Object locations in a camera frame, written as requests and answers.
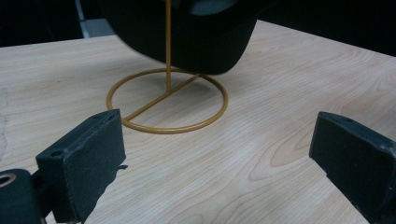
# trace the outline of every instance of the wooden table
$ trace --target wooden table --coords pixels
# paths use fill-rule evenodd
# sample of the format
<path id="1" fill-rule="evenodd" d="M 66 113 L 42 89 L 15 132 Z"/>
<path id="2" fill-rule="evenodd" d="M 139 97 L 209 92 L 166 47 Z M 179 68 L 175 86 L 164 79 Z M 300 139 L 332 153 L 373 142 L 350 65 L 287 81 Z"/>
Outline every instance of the wooden table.
<path id="1" fill-rule="evenodd" d="M 35 155 L 106 110 L 115 82 L 157 67 L 115 36 L 0 49 L 0 170 L 34 172 Z M 258 21 L 240 62 L 215 78 L 230 103 L 208 127 L 123 129 L 129 167 L 87 223 L 366 223 L 307 154 L 319 111 L 396 139 L 396 58 Z M 126 115 L 164 90 L 164 75 L 141 77 L 114 105 Z M 220 105 L 199 80 L 135 122 L 190 124 Z"/>

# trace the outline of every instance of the gold wire stand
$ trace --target gold wire stand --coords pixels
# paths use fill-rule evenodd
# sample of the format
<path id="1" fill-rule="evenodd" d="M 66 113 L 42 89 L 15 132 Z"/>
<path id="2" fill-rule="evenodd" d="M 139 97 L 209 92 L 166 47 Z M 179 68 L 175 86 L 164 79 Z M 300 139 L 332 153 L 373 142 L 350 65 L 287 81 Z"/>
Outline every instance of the gold wire stand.
<path id="1" fill-rule="evenodd" d="M 131 79 L 134 79 L 136 77 L 142 77 L 144 75 L 153 74 L 153 73 L 161 73 L 161 72 L 165 72 L 165 71 L 166 71 L 165 68 L 151 69 L 151 70 L 147 70 L 147 71 L 140 72 L 140 73 L 137 73 L 137 74 L 134 74 L 134 75 L 131 75 L 131 76 L 123 78 L 122 80 L 117 82 L 110 89 L 110 91 L 108 92 L 107 98 L 106 98 L 107 108 L 108 109 L 113 109 L 113 105 L 111 104 L 113 95 L 114 95 L 115 91 L 117 90 L 117 88 L 120 87 L 125 82 L 127 82 L 127 81 L 129 81 Z M 180 72 L 180 73 L 191 74 L 190 72 L 187 72 L 185 70 L 178 69 L 178 68 L 172 68 L 172 72 Z M 209 81 L 213 85 L 215 85 L 221 91 L 221 93 L 223 95 L 222 108 L 213 117 L 211 117 L 209 119 L 206 119 L 206 120 L 204 120 L 202 122 L 196 123 L 196 124 L 192 124 L 192 125 L 184 126 L 184 127 L 178 127 L 178 128 L 154 128 L 154 127 L 147 127 L 147 126 L 143 126 L 143 125 L 132 123 L 130 121 L 131 119 L 133 119 L 136 116 L 140 115 L 141 113 L 143 113 L 147 109 L 151 108 L 152 106 L 158 104 L 160 101 L 162 101 L 166 97 L 168 97 L 168 96 L 172 95 L 173 93 L 179 91 L 180 89 L 182 89 L 186 85 L 190 84 L 191 82 L 193 82 L 195 79 L 197 79 L 199 77 L 201 77 L 201 78 Z M 213 123 L 217 119 L 219 119 L 224 114 L 224 112 L 225 112 L 225 110 L 227 108 L 227 105 L 228 105 L 228 101 L 229 100 L 228 100 L 227 91 L 224 89 L 224 87 L 219 82 L 217 82 L 215 79 L 213 79 L 211 77 L 208 77 L 208 76 L 205 76 L 205 75 L 200 75 L 200 74 L 195 74 L 191 78 L 189 78 L 186 81 L 184 81 L 184 82 L 178 84 L 177 86 L 175 86 L 170 91 L 167 91 L 166 93 L 162 94 L 161 96 L 159 96 L 155 100 L 151 101 L 147 105 L 145 105 L 145 106 L 141 107 L 140 109 L 136 110 L 134 113 L 126 116 L 125 118 L 122 118 L 121 122 L 122 122 L 123 125 L 125 125 L 125 126 L 127 126 L 129 128 L 132 128 L 132 129 L 135 129 L 135 130 L 138 130 L 138 131 L 141 131 L 141 132 L 145 132 L 145 133 L 186 133 L 186 132 L 191 132 L 191 131 L 195 131 L 195 130 L 198 130 L 200 128 L 203 128 L 203 127 Z"/>
<path id="2" fill-rule="evenodd" d="M 113 105 L 111 103 L 113 95 L 116 92 L 116 90 L 125 82 L 127 82 L 131 79 L 134 79 L 136 77 L 142 77 L 142 76 L 148 75 L 148 74 L 166 72 L 166 92 L 164 94 L 162 94 L 161 96 L 159 96 L 157 99 L 151 101 L 147 105 L 136 110 L 134 113 L 126 116 L 125 118 L 122 118 L 121 122 L 123 125 L 125 125 L 129 128 L 132 128 L 132 129 L 135 129 L 135 130 L 138 130 L 141 132 L 145 132 L 145 133 L 186 133 L 186 132 L 191 132 L 191 131 L 201 129 L 201 128 L 213 123 L 217 119 L 219 119 L 224 114 L 224 112 L 227 108 L 228 101 L 229 101 L 228 94 L 227 94 L 227 91 L 224 89 L 224 87 L 219 82 L 217 82 L 215 79 L 213 79 L 211 77 L 208 77 L 206 75 L 201 75 L 201 74 L 194 74 L 194 73 L 191 73 L 191 72 L 183 70 L 183 69 L 171 67 L 171 0 L 166 0 L 165 9 L 166 9 L 166 43 L 165 43 L 166 44 L 166 68 L 151 69 L 151 70 L 143 71 L 143 72 L 123 78 L 122 80 L 117 82 L 113 87 L 111 87 L 110 91 L 107 94 L 106 105 L 107 105 L 107 109 L 109 109 L 109 110 L 113 109 Z M 192 74 L 193 76 L 191 78 L 187 79 L 186 81 L 184 81 L 183 83 L 178 84 L 177 86 L 172 88 L 171 72 L 187 73 L 187 74 Z M 166 97 L 179 91 L 180 89 L 182 89 L 186 85 L 192 83 L 195 79 L 197 79 L 199 77 L 201 77 L 201 78 L 209 81 L 213 85 L 215 85 L 221 91 L 221 93 L 223 95 L 222 108 L 219 110 L 219 112 L 217 114 L 215 114 L 210 119 L 206 119 L 200 123 L 196 123 L 196 124 L 192 124 L 192 125 L 184 126 L 184 127 L 178 127 L 178 128 L 154 128 L 154 127 L 143 126 L 143 125 L 139 125 L 139 124 L 135 124 L 135 123 L 131 122 L 131 119 L 133 119 L 136 116 L 140 115 L 141 113 L 145 112 L 152 106 L 158 104 L 160 101 L 162 101 Z"/>

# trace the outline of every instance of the dark background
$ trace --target dark background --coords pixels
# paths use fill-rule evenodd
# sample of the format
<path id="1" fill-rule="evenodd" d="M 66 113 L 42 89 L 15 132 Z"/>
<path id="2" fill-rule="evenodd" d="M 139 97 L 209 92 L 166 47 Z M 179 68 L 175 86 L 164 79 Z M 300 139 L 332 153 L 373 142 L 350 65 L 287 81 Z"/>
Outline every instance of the dark background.
<path id="1" fill-rule="evenodd" d="M 103 18 L 95 0 L 80 2 L 85 19 Z M 396 0 L 281 0 L 260 20 L 396 56 Z M 76 38 L 74 0 L 0 0 L 0 47 Z"/>

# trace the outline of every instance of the black object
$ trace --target black object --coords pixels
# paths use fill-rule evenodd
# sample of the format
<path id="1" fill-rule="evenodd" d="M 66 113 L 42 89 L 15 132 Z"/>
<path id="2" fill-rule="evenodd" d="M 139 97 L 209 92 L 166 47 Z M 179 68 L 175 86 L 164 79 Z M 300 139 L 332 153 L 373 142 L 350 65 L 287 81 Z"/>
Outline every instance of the black object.
<path id="1" fill-rule="evenodd" d="M 86 119 L 36 157 L 39 170 L 0 173 L 0 223 L 84 222 L 114 181 L 125 151 L 120 111 Z"/>
<path id="2" fill-rule="evenodd" d="M 82 37 L 75 1 L 0 0 L 0 47 Z"/>
<path id="3" fill-rule="evenodd" d="M 216 75 L 240 59 L 259 14 L 277 0 L 180 0 L 172 7 L 172 65 Z M 165 62 L 165 2 L 99 0 L 115 33 L 132 49 Z"/>
<path id="4" fill-rule="evenodd" d="M 395 0 L 283 0 L 259 19 L 396 57 Z"/>
<path id="5" fill-rule="evenodd" d="M 396 223 L 396 143 L 320 112 L 309 156 L 371 223 Z"/>

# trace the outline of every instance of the wire ring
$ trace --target wire ring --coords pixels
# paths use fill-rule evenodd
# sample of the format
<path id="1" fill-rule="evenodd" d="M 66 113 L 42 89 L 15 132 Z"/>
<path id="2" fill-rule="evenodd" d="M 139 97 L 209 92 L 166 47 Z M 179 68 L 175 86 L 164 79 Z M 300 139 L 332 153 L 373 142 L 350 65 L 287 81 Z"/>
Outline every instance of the wire ring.
<path id="1" fill-rule="evenodd" d="M 153 74 L 153 73 L 161 73 L 161 72 L 166 72 L 166 68 L 150 69 L 150 70 L 143 71 L 143 72 L 140 72 L 140 73 L 137 73 L 137 74 L 134 74 L 134 75 L 130 75 L 130 76 L 125 77 L 125 78 L 121 79 L 120 81 L 118 81 L 116 84 L 114 84 L 114 86 L 111 87 L 111 89 L 109 90 L 109 92 L 107 94 L 107 97 L 106 97 L 107 109 L 108 110 L 113 109 L 113 104 L 112 104 L 113 95 L 116 92 L 116 90 L 122 84 L 126 83 L 127 81 L 129 81 L 131 79 L 137 78 L 137 77 L 142 77 L 144 75 Z M 183 69 L 179 69 L 179 68 L 172 68 L 172 72 L 186 73 L 186 74 L 195 75 L 192 72 L 189 72 L 189 71 L 186 71 L 186 70 L 183 70 Z M 192 124 L 192 125 L 184 126 L 184 127 L 178 127 L 178 128 L 148 127 L 148 126 L 143 126 L 143 125 L 140 125 L 140 124 L 132 123 L 129 119 L 126 119 L 126 118 L 122 118 L 121 119 L 122 124 L 124 126 L 126 126 L 126 127 L 138 130 L 140 132 L 145 132 L 145 133 L 187 133 L 187 132 L 191 132 L 191 131 L 195 131 L 195 130 L 204 128 L 205 126 L 213 123 L 214 121 L 219 119 L 224 114 L 225 110 L 227 109 L 228 102 L 229 102 L 228 93 L 224 89 L 224 87 L 219 82 L 217 82 L 215 79 L 213 79 L 211 77 L 208 77 L 206 75 L 196 75 L 196 76 L 201 77 L 201 78 L 207 80 L 208 82 L 212 83 L 213 85 L 215 85 L 220 90 L 220 92 L 223 95 L 223 105 L 222 105 L 221 109 L 219 110 L 218 113 L 216 113 L 211 118 L 206 119 L 206 120 L 204 120 L 202 122 L 199 122 L 199 123 L 196 123 L 196 124 Z M 174 93 L 174 92 L 176 92 L 178 90 L 166 93 L 164 95 L 164 98 L 166 98 L 167 96 L 171 95 L 172 93 Z"/>

